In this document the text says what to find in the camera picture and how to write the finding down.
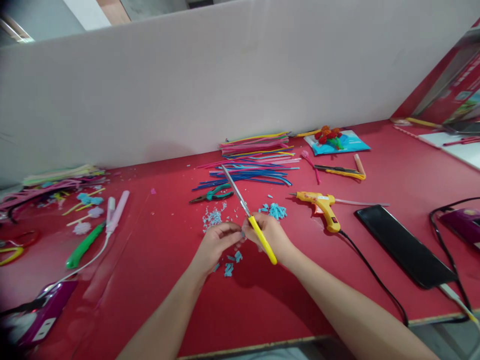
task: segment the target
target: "pliers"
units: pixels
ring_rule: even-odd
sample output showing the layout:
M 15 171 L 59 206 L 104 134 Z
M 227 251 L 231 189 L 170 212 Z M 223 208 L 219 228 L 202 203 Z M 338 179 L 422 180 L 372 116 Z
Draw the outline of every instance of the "pliers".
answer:
M 230 188 L 230 184 L 229 183 L 224 183 L 220 186 L 217 186 L 212 191 L 207 192 L 205 195 L 202 195 L 202 196 L 199 196 L 197 198 L 194 198 L 193 200 L 190 200 L 189 203 L 190 204 L 195 204 L 195 203 L 200 203 L 200 202 L 205 201 L 205 200 L 212 201 L 212 200 L 228 199 L 229 197 L 231 197 L 234 194 L 233 191 L 226 192 L 226 193 L 221 194 L 221 195 L 215 195 L 215 194 L 218 193 L 221 190 L 229 189 L 229 188 Z

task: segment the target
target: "scissor blade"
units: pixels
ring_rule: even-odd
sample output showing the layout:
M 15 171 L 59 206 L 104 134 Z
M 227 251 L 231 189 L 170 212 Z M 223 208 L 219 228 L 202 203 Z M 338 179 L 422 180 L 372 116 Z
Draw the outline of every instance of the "scissor blade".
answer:
M 231 188 L 233 189 L 233 192 L 235 193 L 236 197 L 240 200 L 241 207 L 243 208 L 243 210 L 245 210 L 246 215 L 250 218 L 252 215 L 250 214 L 249 208 L 247 207 L 247 203 L 245 202 L 242 195 L 240 195 L 239 189 L 235 185 L 234 180 L 230 176 L 230 174 L 229 174 L 228 170 L 225 168 L 225 166 L 222 165 L 221 169 L 225 173 L 225 177 L 228 180 L 228 183 L 230 184 Z

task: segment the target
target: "smartphone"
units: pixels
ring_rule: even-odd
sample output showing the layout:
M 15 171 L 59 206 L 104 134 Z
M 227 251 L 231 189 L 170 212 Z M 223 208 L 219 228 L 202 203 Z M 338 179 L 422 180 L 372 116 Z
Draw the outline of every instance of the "smartphone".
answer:
M 424 289 L 458 280 L 443 262 L 413 236 L 383 206 L 374 205 L 355 215 L 400 267 Z

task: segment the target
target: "blue paper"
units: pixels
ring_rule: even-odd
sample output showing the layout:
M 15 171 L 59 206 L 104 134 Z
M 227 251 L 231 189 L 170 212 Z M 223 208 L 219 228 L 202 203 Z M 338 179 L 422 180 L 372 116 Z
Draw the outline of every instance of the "blue paper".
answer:
M 340 136 L 339 140 L 340 144 L 344 147 L 343 150 L 337 150 L 337 148 L 328 141 L 326 144 L 319 145 L 319 142 L 315 139 L 314 135 L 305 136 L 304 139 L 311 146 L 315 155 L 354 153 L 363 150 L 370 150 L 370 146 L 360 140 L 357 134 L 352 130 L 345 130 L 341 133 L 342 136 Z

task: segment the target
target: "hot glue gun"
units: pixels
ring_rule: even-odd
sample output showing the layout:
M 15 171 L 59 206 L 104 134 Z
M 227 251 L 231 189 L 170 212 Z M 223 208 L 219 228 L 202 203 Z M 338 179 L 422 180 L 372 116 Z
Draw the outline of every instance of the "hot glue gun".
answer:
M 319 192 L 308 191 L 298 191 L 290 195 L 295 196 L 301 201 L 315 204 L 314 214 L 325 215 L 326 229 L 331 233 L 338 233 L 340 231 L 340 223 L 330 207 L 335 204 L 335 198 L 332 195 L 324 196 Z

